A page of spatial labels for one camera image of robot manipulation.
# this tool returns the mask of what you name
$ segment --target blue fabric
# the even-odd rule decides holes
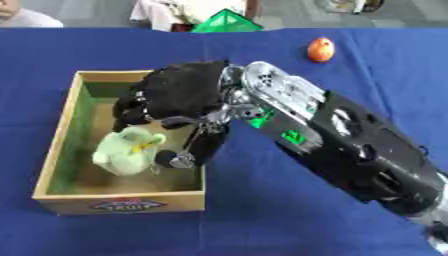
[[[327,64],[304,55],[318,36],[336,43]],[[443,29],[0,30],[0,255],[438,255],[418,226],[329,186],[241,122],[208,164],[205,212],[59,217],[30,196],[75,71],[223,58],[268,61],[361,103],[446,169],[447,38]]]

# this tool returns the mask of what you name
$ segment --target wooden box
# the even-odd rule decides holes
[[[140,213],[204,209],[205,171],[146,170],[118,177],[92,163],[92,153],[113,125],[112,106],[127,88],[150,71],[75,74],[51,148],[33,198],[60,214]],[[178,151],[192,127],[164,130],[160,123],[144,126],[164,133],[162,149]]]

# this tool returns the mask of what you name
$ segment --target red apple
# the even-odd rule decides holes
[[[308,46],[308,57],[317,62],[329,61],[335,52],[334,44],[326,37],[314,40]]]

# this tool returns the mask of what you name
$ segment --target green plastic object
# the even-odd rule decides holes
[[[262,29],[262,26],[244,18],[238,13],[224,9],[213,15],[206,22],[197,25],[192,32],[251,32]]]

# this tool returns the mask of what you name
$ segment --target plush toy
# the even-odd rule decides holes
[[[157,148],[165,141],[163,134],[131,126],[107,134],[93,153],[92,161],[115,175],[134,175],[154,165]]]

